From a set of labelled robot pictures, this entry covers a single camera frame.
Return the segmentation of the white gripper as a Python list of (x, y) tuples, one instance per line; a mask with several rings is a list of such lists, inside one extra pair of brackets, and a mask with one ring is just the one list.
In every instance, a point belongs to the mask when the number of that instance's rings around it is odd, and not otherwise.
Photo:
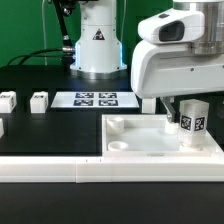
[(141, 99), (161, 97), (167, 120), (174, 123), (171, 96), (224, 91), (224, 54), (193, 55), (188, 44), (141, 41), (133, 52), (131, 88)]

